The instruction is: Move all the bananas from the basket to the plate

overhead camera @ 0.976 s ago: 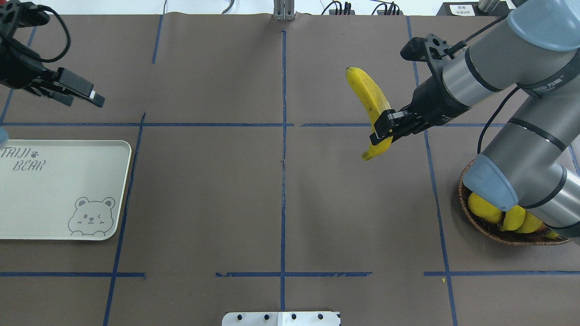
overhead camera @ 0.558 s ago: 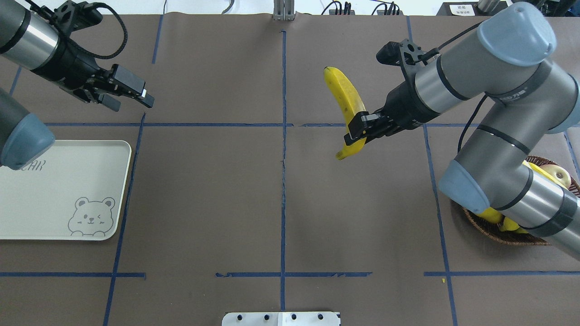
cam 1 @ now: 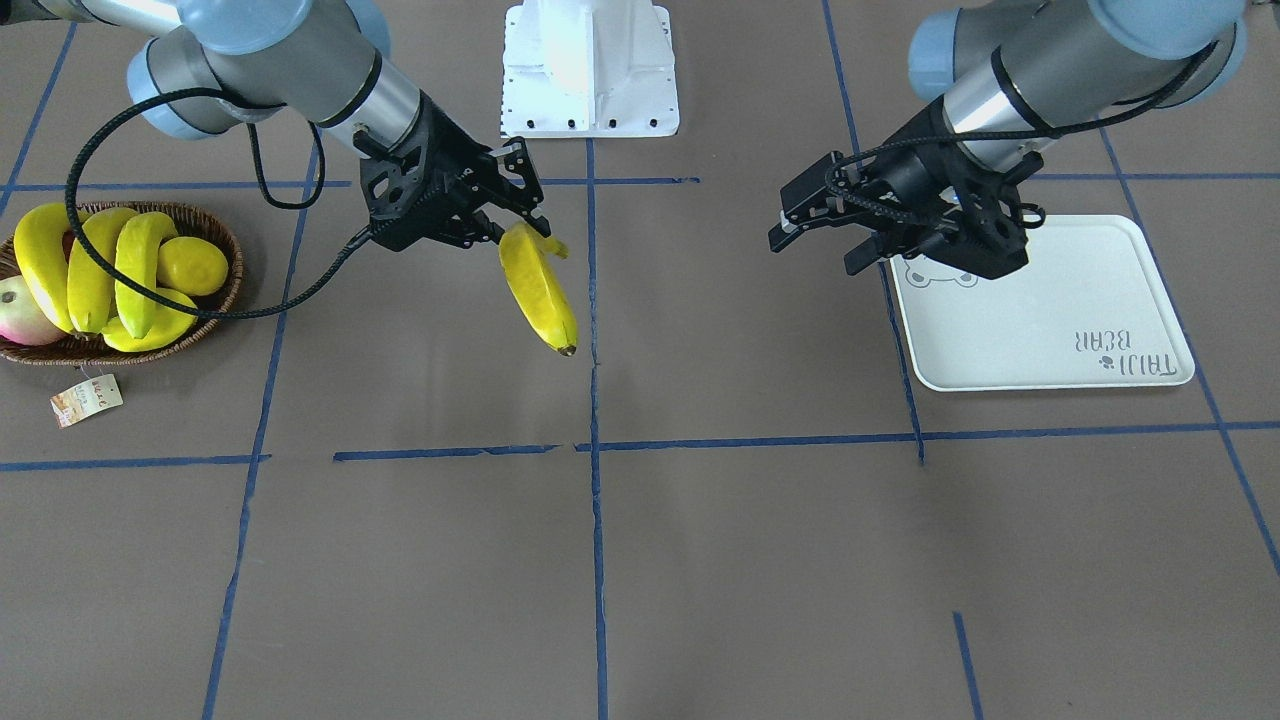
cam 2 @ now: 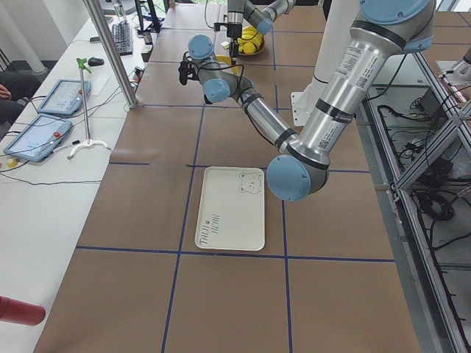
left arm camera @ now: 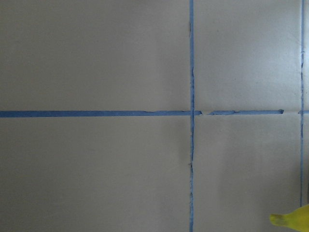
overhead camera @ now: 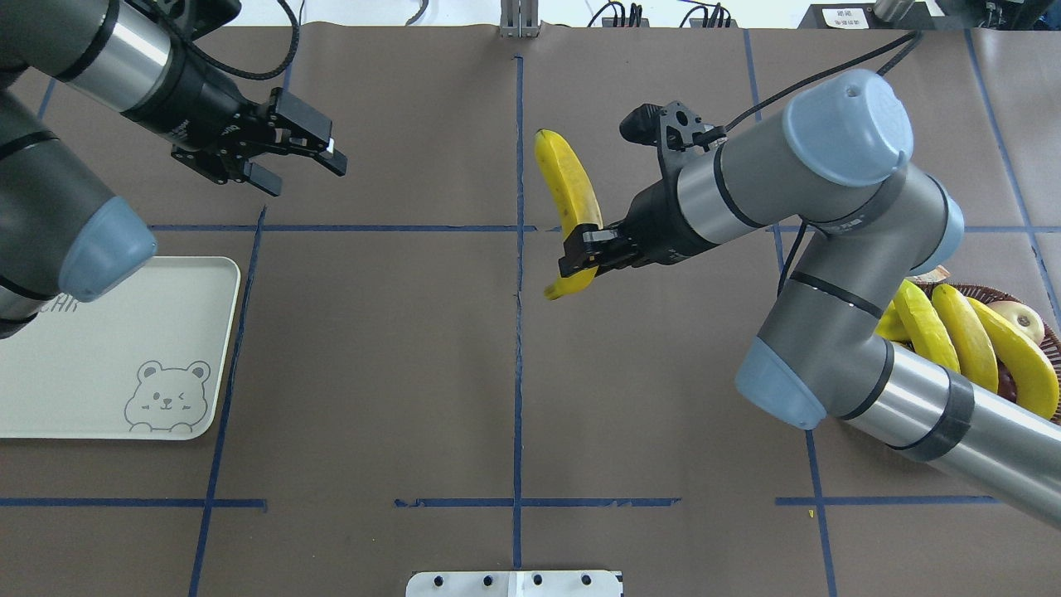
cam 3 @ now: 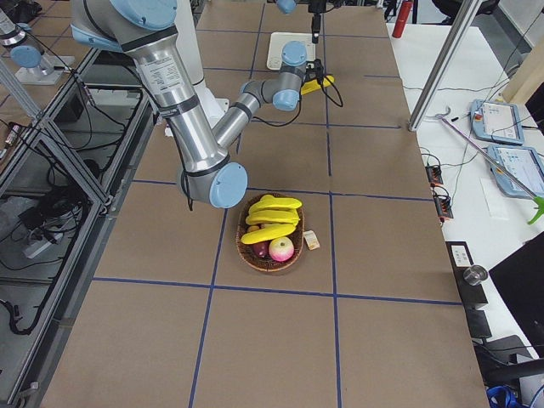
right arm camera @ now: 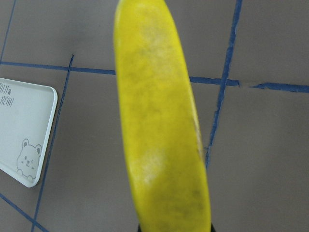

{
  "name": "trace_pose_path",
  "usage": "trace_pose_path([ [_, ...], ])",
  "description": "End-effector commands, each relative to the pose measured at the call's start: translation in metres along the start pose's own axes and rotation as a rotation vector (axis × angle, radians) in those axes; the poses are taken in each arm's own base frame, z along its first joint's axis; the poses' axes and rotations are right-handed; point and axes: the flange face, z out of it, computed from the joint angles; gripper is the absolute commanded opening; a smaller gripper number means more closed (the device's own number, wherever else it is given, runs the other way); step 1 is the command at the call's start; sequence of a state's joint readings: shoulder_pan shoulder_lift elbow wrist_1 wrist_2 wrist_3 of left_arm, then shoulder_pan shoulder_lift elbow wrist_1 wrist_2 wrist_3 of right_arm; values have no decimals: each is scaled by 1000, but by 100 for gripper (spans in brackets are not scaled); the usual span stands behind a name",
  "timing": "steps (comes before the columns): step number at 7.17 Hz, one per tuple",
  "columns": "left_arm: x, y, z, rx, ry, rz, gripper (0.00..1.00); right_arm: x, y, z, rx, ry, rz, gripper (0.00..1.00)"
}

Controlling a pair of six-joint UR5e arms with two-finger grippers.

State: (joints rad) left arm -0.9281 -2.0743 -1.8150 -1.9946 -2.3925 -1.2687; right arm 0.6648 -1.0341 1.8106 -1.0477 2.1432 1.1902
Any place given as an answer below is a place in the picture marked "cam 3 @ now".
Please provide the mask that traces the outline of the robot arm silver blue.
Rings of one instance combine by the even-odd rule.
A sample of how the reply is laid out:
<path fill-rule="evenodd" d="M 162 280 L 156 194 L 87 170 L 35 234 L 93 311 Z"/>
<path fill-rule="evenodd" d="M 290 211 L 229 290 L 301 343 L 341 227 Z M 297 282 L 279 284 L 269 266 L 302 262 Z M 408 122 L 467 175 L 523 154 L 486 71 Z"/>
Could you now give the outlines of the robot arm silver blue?
<path fill-rule="evenodd" d="M 313 44 L 317 44 L 320 39 L 321 16 L 326 12 L 326 0 L 308 0 L 306 1 L 308 12 L 312 15 L 311 20 L 311 39 Z M 291 14 L 298 5 L 296 0 L 277 0 L 277 8 L 283 14 Z"/>
<path fill-rule="evenodd" d="M 277 78 L 250 81 L 217 123 L 208 121 L 197 92 L 203 78 L 195 22 L 187 1 L 74 1 L 72 36 L 91 48 L 133 59 L 144 88 L 167 121 L 182 167 L 179 188 L 189 201 L 231 208 L 244 197 L 247 171 L 228 148 L 264 104 L 294 110 L 308 64 L 304 43 L 281 51 Z"/>

